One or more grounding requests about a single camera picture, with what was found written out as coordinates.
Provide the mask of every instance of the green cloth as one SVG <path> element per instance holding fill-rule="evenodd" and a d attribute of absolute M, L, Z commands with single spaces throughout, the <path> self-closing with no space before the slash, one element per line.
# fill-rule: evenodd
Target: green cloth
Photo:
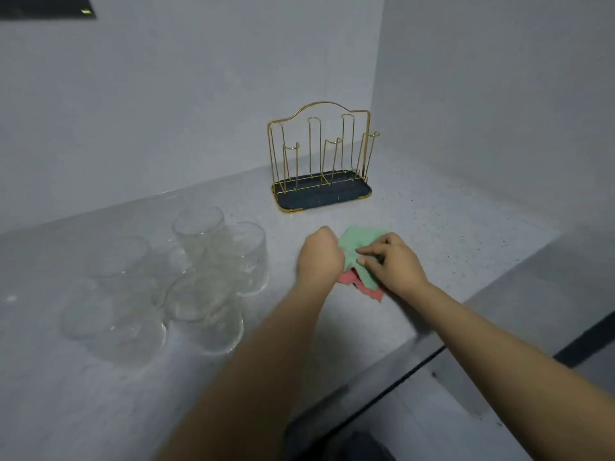
<path fill-rule="evenodd" d="M 367 226 L 350 225 L 338 241 L 338 246 L 342 248 L 346 256 L 344 271 L 355 269 L 363 284 L 374 291 L 378 289 L 378 280 L 365 267 L 357 263 L 358 254 L 355 249 L 369 246 L 383 234 L 387 234 L 387 231 Z"/>

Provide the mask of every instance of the speckled countertop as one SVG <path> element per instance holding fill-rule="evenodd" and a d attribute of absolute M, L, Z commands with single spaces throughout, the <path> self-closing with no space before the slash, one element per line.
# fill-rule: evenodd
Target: speckled countertop
<path fill-rule="evenodd" d="M 323 224 L 399 233 L 428 277 L 460 301 L 557 237 L 457 181 L 379 149 L 367 200 L 283 214 L 266 166 L 246 173 L 0 236 L 0 458 L 134 460 L 151 458 L 221 364 L 197 354 L 170 326 L 156 359 L 138 371 L 96 360 L 58 330 L 58 298 L 84 274 L 86 255 L 112 234 L 138 234 L 156 246 L 186 203 L 218 205 L 227 221 L 265 228 L 270 281 L 243 304 L 253 329 L 290 288 L 304 237 Z M 389 298 L 375 302 L 336 285 L 307 361 L 295 413 L 331 394 L 411 341 L 417 331 Z"/>

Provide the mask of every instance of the clear glass cup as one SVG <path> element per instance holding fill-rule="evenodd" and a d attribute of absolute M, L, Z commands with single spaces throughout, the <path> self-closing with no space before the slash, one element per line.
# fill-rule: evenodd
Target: clear glass cup
<path fill-rule="evenodd" d="M 81 281 L 63 300 L 63 334 L 105 361 L 142 367 L 167 341 L 167 329 L 148 294 L 112 293 L 94 281 Z"/>
<path fill-rule="evenodd" d="M 225 216 L 218 207 L 183 210 L 173 221 L 173 232 L 193 263 L 201 260 L 213 235 L 225 225 Z"/>
<path fill-rule="evenodd" d="M 250 222 L 227 225 L 216 233 L 212 248 L 217 261 L 234 281 L 239 295 L 262 291 L 269 279 L 265 230 Z"/>
<path fill-rule="evenodd" d="M 243 335 L 243 318 L 228 279 L 222 271 L 193 271 L 176 280 L 165 300 L 167 315 L 205 355 L 223 355 Z"/>
<path fill-rule="evenodd" d="M 169 240 L 167 244 L 150 251 L 143 260 L 143 269 L 147 276 L 156 280 L 154 292 L 156 308 L 163 306 L 167 291 L 173 282 L 193 268 L 193 263 L 184 247 L 175 240 Z"/>
<path fill-rule="evenodd" d="M 154 294 L 156 282 L 143 269 L 143 260 L 150 250 L 150 243 L 138 236 L 113 238 L 91 255 L 87 274 L 99 287 L 111 293 L 150 291 Z"/>

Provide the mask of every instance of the hand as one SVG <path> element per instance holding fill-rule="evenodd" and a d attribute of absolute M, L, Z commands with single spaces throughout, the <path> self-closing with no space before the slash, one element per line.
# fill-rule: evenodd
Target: hand
<path fill-rule="evenodd" d="M 344 270 L 346 256 L 328 226 L 320 227 L 305 240 L 297 260 L 298 282 L 333 287 Z"/>
<path fill-rule="evenodd" d="M 412 299 L 424 286 L 429 285 L 419 258 L 395 233 L 380 236 L 372 245 L 360 247 L 357 252 L 383 257 L 382 263 L 373 257 L 359 257 L 358 262 L 384 286 L 406 300 Z"/>

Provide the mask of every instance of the forearm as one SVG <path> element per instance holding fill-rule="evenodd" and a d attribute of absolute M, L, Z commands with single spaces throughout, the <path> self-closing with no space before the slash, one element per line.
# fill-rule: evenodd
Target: forearm
<path fill-rule="evenodd" d="M 615 402 L 435 286 L 408 300 L 536 459 L 615 456 Z"/>
<path fill-rule="evenodd" d="M 235 351 L 159 460 L 274 459 L 333 284 L 298 283 Z"/>

